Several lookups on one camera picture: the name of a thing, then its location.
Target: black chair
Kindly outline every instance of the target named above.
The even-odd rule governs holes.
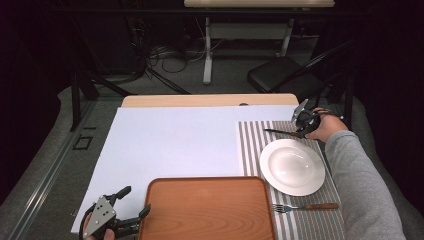
[[[278,57],[248,72],[247,81],[260,93],[292,93],[299,102],[316,97],[315,106],[318,106],[321,93],[330,84],[344,79],[347,84],[351,78],[346,76],[346,68],[337,65],[332,69],[330,76],[321,79],[317,72],[322,74],[324,67],[332,68],[332,60],[339,59],[353,46],[354,41],[347,41],[319,56],[313,58],[303,66],[290,57]]]

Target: white plate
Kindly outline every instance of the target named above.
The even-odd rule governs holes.
[[[265,179],[274,188],[292,196],[316,192],[325,179],[320,156],[312,148],[291,139],[268,144],[262,150],[260,166]]]

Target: white paper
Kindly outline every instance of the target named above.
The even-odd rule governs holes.
[[[114,206],[121,220],[138,216],[156,178],[242,175],[236,123],[288,121],[296,107],[119,108],[71,232],[99,196],[126,186],[132,191]]]

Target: plate rim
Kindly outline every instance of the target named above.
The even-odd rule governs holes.
[[[312,162],[314,162],[314,176],[311,177],[309,184],[306,184],[301,187],[290,187],[284,185],[272,175],[271,170],[269,168],[269,156],[272,154],[272,152],[276,151],[281,147],[293,146],[305,152],[311,158]],[[325,181],[326,172],[324,162],[321,156],[311,147],[293,139],[278,139],[267,144],[261,151],[259,165],[262,175],[272,187],[282,193],[291,196],[307,196],[313,194],[322,187]]]

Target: striped placemat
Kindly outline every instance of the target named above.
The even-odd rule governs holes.
[[[294,131],[295,127],[288,121],[239,122],[237,128],[239,156],[245,176],[260,176],[264,178],[260,171],[259,158],[262,149],[277,139],[295,139],[300,141],[311,147],[324,159],[318,143],[314,140],[298,139],[285,134],[263,131],[264,128]],[[337,190],[325,161],[324,165],[326,171],[324,184],[317,192],[311,195],[303,197],[289,196],[268,184],[272,203],[294,206],[327,202],[340,204]],[[340,210],[274,213],[274,221],[278,239],[344,239],[343,219]]]

